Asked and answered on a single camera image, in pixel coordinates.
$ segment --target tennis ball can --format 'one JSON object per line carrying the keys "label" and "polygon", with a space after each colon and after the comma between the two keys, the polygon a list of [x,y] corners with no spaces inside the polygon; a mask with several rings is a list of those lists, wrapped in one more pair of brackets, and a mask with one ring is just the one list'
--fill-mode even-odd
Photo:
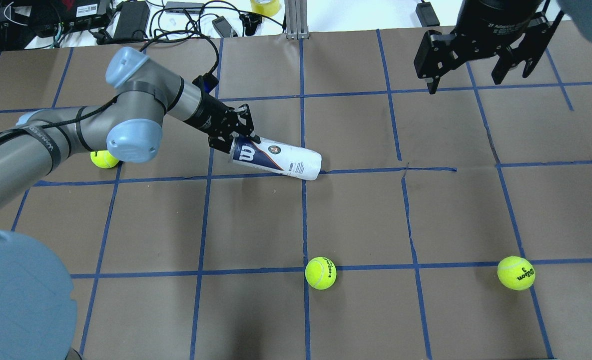
{"label": "tennis ball can", "polygon": [[308,148],[260,137],[255,143],[249,137],[237,136],[231,146],[230,161],[302,180],[316,180],[323,158]]}

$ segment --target metal frame post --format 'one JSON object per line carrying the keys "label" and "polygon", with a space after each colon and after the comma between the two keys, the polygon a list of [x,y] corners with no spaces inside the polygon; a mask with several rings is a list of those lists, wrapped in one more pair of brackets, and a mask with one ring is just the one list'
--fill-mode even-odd
{"label": "metal frame post", "polygon": [[307,0],[285,0],[287,39],[309,39]]}

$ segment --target black power brick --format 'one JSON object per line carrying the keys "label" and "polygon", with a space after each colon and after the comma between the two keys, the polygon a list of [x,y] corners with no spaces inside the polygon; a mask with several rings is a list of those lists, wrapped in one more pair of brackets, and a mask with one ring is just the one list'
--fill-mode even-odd
{"label": "black power brick", "polygon": [[149,19],[149,6],[144,1],[126,1],[118,5],[120,17],[113,33],[114,39],[143,39]]}
{"label": "black power brick", "polygon": [[421,2],[416,6],[416,14],[422,27],[439,27],[440,21],[430,2]]}

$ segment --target tennis ball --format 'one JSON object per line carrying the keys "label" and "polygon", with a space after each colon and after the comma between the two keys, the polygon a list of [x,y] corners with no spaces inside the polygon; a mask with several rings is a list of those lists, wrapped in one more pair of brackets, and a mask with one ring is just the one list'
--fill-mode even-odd
{"label": "tennis ball", "polygon": [[334,262],[322,256],[312,259],[305,268],[305,278],[314,289],[328,289],[336,278]]}
{"label": "tennis ball", "polygon": [[536,271],[526,259],[509,256],[498,264],[498,279],[509,289],[524,290],[533,285]]}
{"label": "tennis ball", "polygon": [[92,151],[89,155],[94,165],[101,169],[109,169],[118,164],[118,159],[113,157],[107,150]]}

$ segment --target tape roll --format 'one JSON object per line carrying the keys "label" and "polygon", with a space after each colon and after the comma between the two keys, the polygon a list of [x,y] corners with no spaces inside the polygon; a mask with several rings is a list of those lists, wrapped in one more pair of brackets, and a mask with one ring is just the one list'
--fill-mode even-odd
{"label": "tape roll", "polygon": [[280,10],[279,0],[251,0],[252,11],[264,16],[274,16]]}

